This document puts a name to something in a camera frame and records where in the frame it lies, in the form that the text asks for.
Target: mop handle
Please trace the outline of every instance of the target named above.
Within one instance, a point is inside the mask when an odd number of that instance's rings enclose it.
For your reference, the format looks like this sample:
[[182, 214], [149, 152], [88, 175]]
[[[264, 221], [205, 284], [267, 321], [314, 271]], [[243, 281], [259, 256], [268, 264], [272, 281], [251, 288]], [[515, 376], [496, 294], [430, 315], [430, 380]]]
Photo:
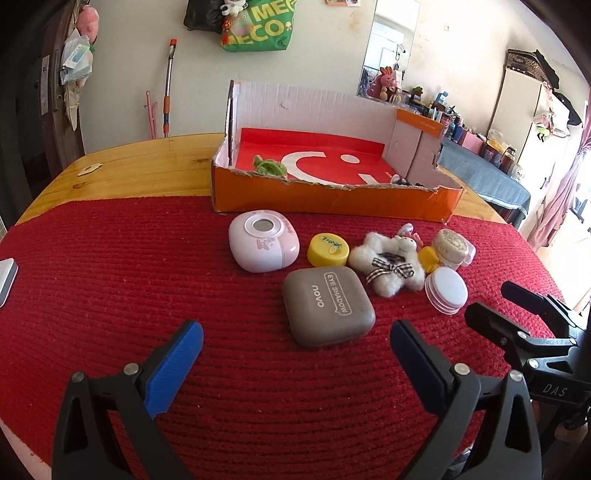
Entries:
[[170, 50], [168, 52], [168, 69], [166, 71], [166, 93], [164, 97], [164, 136], [168, 136], [168, 132], [170, 132], [170, 79], [173, 74], [173, 60], [174, 60], [174, 52], [177, 49], [177, 39], [173, 38], [170, 41]]

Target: pink box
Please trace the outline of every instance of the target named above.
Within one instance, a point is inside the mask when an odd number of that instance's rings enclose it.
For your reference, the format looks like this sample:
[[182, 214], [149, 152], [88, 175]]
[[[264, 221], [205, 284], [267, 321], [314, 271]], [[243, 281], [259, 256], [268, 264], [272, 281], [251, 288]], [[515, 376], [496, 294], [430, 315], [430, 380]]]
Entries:
[[480, 155], [483, 143], [484, 142], [480, 138], [474, 134], [471, 134], [470, 132], [465, 132], [465, 135], [462, 135], [460, 141], [458, 142], [459, 145], [467, 148], [476, 155]]

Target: blue gripper pad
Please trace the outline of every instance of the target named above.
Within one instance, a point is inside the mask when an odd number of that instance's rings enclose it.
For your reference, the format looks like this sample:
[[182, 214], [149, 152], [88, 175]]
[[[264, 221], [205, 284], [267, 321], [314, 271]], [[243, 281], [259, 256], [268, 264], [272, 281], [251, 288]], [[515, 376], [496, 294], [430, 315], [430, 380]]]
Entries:
[[449, 407], [447, 383], [433, 366], [427, 353], [422, 350], [407, 330], [403, 320], [392, 325], [390, 347], [402, 365], [425, 410], [439, 417], [445, 415]]
[[165, 413], [203, 348], [203, 328], [190, 322], [146, 382], [144, 405], [154, 417]]

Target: orange box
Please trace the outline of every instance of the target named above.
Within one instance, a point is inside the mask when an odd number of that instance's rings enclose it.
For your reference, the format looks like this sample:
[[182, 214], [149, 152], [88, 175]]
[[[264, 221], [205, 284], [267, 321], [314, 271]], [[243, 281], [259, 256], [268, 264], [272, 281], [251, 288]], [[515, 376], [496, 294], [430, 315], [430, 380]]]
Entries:
[[[243, 128], [341, 135], [384, 145], [382, 158], [412, 184], [283, 180], [235, 168]], [[438, 171], [443, 125], [362, 97], [267, 83], [230, 86], [226, 138], [212, 162], [217, 212], [272, 209], [448, 222], [463, 189]], [[322, 157], [322, 152], [306, 152]]]

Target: white cabinet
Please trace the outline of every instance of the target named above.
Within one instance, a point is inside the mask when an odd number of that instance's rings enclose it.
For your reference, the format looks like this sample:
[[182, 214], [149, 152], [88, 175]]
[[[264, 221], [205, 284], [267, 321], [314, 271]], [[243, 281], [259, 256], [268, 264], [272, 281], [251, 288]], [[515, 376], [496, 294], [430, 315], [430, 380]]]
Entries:
[[521, 184], [531, 194], [530, 211], [519, 229], [525, 237], [537, 223], [548, 192], [548, 180], [554, 165], [562, 161], [568, 144], [567, 138], [554, 135], [544, 142], [538, 138], [532, 120], [550, 108], [558, 117], [568, 117], [566, 107], [555, 97], [549, 99], [541, 82], [513, 70], [505, 72], [491, 128], [501, 132], [505, 142], [516, 149], [517, 162], [524, 171]]

